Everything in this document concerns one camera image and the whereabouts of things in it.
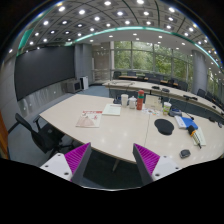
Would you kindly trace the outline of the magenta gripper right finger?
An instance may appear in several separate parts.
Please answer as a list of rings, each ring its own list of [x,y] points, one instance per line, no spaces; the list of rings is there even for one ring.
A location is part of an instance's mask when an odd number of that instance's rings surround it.
[[[152,173],[160,159],[160,156],[136,143],[133,144],[133,155],[136,160],[143,185],[148,185],[153,181]]]

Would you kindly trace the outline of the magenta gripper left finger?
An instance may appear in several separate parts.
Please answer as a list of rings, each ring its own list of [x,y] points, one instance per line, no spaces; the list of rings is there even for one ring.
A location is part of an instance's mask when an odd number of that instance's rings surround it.
[[[91,152],[91,144],[87,143],[65,154],[66,162],[72,172],[71,181],[73,183],[79,184],[81,182]]]

